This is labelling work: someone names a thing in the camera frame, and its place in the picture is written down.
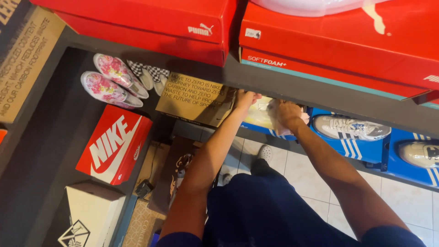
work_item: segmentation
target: shoe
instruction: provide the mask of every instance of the shoe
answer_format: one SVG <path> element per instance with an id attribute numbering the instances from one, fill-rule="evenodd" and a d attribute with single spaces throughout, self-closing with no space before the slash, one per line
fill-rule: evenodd
<path id="1" fill-rule="evenodd" d="M 264 159 L 267 163 L 271 161 L 273 157 L 273 151 L 271 147 L 268 145 L 262 145 L 261 149 L 259 149 L 258 159 Z"/>
<path id="2" fill-rule="evenodd" d="M 332 139 L 381 140 L 392 131 L 391 127 L 341 115 L 319 115 L 313 126 L 320 134 Z"/>
<path id="3" fill-rule="evenodd" d="M 405 162 L 422 168 L 438 167 L 439 145 L 428 142 L 409 142 L 399 146 L 399 156 Z"/>
<path id="4" fill-rule="evenodd" d="M 119 58 L 96 53 L 93 57 L 96 68 L 105 76 L 122 87 L 126 88 L 134 96 L 148 98 L 148 90 L 140 83 L 133 72 Z"/>
<path id="5" fill-rule="evenodd" d="M 146 89 L 154 88 L 157 95 L 161 96 L 169 78 L 169 70 L 161 69 L 142 63 L 126 61 L 133 73 L 140 79 Z"/>
<path id="6" fill-rule="evenodd" d="M 143 102 L 132 96 L 121 86 L 105 78 L 102 74 L 93 71 L 86 71 L 81 76 L 81 84 L 85 91 L 93 98 L 117 105 L 126 109 L 142 107 Z"/>
<path id="7" fill-rule="evenodd" d="M 226 173 L 223 175 L 223 186 L 230 183 L 230 180 L 232 180 L 232 175 Z"/>

